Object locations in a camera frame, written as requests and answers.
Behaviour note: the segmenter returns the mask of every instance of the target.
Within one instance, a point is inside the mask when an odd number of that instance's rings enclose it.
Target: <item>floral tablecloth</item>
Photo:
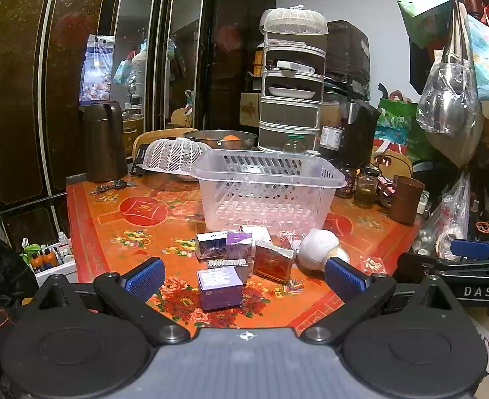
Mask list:
[[[80,282],[107,271],[126,273],[151,256],[165,263],[165,284],[148,302],[194,333],[198,327],[281,327],[297,332],[341,305],[319,274],[292,268],[283,286],[252,276],[239,308],[204,312],[199,304],[195,235],[208,231],[199,185],[169,174],[126,177],[137,186],[89,195],[95,184],[69,185],[67,207]],[[377,206],[360,209],[334,198],[324,229],[333,231],[352,265],[392,273],[412,242],[417,226],[390,220]]]

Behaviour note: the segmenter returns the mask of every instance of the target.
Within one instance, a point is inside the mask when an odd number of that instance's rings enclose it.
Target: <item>cabinet door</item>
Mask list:
[[[215,4],[207,129],[239,128],[248,67],[248,4],[249,0],[217,0]]]

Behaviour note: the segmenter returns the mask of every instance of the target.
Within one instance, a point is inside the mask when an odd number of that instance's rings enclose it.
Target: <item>jar with green lid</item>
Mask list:
[[[284,153],[304,153],[306,147],[304,145],[304,137],[302,135],[288,135],[288,141],[283,146]]]
[[[365,166],[357,177],[357,186],[353,195],[353,203],[357,207],[371,208],[374,205],[377,192],[379,171]]]

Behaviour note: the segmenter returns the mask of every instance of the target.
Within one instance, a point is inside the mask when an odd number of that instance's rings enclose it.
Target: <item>thermos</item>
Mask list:
[[[82,112],[88,180],[103,182],[127,175],[123,147],[123,115],[119,103],[100,102],[79,107]]]

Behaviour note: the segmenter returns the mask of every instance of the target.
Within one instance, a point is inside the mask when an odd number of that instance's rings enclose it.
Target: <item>brown box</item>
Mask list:
[[[259,127],[259,93],[241,93],[239,122],[244,126]]]
[[[335,127],[341,124],[341,114],[338,105],[322,105],[320,126]]]

